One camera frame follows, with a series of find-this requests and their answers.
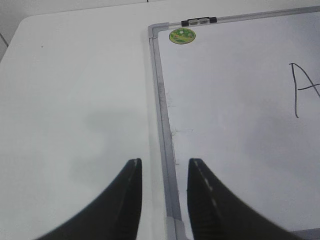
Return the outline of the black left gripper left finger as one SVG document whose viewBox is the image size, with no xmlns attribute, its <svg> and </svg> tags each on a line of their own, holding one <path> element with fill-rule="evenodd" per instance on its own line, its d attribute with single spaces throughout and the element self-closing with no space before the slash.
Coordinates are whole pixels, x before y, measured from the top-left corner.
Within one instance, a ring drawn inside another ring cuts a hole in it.
<svg viewBox="0 0 320 240">
<path fill-rule="evenodd" d="M 142 211 L 142 160 L 130 159 L 88 206 L 42 240 L 135 240 Z"/>
</svg>

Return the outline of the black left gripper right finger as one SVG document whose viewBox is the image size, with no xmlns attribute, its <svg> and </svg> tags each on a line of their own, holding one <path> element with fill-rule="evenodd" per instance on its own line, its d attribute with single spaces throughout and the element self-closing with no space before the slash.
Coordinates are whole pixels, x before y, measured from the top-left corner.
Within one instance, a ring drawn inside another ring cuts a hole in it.
<svg viewBox="0 0 320 240">
<path fill-rule="evenodd" d="M 200 158 L 188 162 L 187 208 L 195 240 L 298 240 L 245 204 Z"/>
</svg>

